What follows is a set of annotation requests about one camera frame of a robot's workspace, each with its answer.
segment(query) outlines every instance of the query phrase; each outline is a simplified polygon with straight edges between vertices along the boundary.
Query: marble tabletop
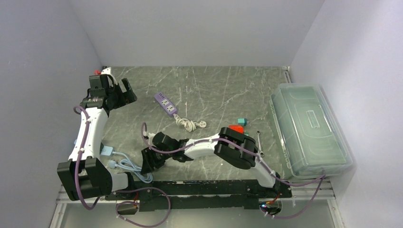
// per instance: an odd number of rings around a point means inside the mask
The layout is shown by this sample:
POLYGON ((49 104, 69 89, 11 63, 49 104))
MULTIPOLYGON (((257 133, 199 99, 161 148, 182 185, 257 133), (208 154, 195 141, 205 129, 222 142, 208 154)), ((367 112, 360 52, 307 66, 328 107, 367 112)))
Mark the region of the marble tabletop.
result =
MULTIPOLYGON (((264 160, 282 174, 279 147, 269 116, 270 95, 280 83, 286 82, 280 67, 113 67, 112 74, 118 81, 127 78, 138 100, 110 112, 102 142, 113 146, 116 152, 126 153, 137 165, 142 165, 141 150, 146 147, 140 137, 142 122, 147 123, 148 132, 162 131, 175 139, 198 139, 237 124, 238 118, 247 118, 245 131, 256 140, 256 131, 261 132, 264 160), (175 104, 180 117, 203 120, 207 127, 189 133, 183 126, 177 126, 174 118, 155 102, 157 92, 163 92, 175 104)), ((110 159, 119 161, 123 157, 101 157, 103 164, 110 159)), ((254 179, 248 170, 237 169, 218 156, 185 163, 168 159, 153 176, 155 181, 254 179)))

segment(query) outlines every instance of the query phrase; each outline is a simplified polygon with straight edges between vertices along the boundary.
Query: clear plastic container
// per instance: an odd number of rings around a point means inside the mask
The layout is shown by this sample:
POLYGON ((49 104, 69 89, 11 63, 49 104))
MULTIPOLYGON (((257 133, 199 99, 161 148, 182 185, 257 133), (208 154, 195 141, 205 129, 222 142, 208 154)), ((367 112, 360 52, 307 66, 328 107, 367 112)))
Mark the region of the clear plastic container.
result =
POLYGON ((352 164, 318 85, 280 84, 271 98, 285 179, 337 175, 352 164))

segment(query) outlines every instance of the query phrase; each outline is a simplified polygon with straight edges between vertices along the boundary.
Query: light blue cable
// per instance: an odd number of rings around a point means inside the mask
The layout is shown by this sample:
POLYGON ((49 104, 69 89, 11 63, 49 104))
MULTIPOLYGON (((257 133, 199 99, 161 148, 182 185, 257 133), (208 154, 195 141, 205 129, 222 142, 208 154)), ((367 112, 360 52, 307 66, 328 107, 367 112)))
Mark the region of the light blue cable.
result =
POLYGON ((143 176, 140 171, 141 167, 134 164, 129 157, 120 152, 112 152, 113 154, 118 154, 126 157, 126 159, 122 159, 116 166, 122 168, 124 170, 132 171, 142 182, 144 183, 151 183, 153 181, 153 175, 151 173, 146 174, 143 176))

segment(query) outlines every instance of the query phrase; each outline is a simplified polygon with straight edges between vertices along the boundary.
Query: teal block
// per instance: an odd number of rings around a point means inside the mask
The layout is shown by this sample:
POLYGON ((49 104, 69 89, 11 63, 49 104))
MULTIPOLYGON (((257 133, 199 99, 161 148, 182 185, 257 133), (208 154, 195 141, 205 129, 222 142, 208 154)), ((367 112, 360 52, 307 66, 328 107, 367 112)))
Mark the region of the teal block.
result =
POLYGON ((239 118, 238 119, 238 125, 246 126, 247 123, 248 123, 248 121, 247 121, 246 118, 239 118))

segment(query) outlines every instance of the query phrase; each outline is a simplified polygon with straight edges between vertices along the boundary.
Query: power strip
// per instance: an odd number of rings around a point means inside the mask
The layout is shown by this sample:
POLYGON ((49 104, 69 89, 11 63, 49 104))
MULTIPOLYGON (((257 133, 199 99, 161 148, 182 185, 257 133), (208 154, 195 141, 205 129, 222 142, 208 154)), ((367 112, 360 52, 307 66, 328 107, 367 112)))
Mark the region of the power strip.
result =
POLYGON ((161 105, 169 116, 173 116, 178 113, 178 109, 172 104, 172 102, 161 92, 154 95, 155 100, 161 105))
POLYGON ((192 132, 196 130, 196 127, 205 128, 207 126, 206 122, 204 121, 200 121, 200 123, 198 123, 186 118, 179 117, 177 114, 178 109, 176 109, 172 102, 162 92, 155 94, 154 98, 169 116, 173 116, 175 118, 176 125, 184 126, 187 131, 192 132))

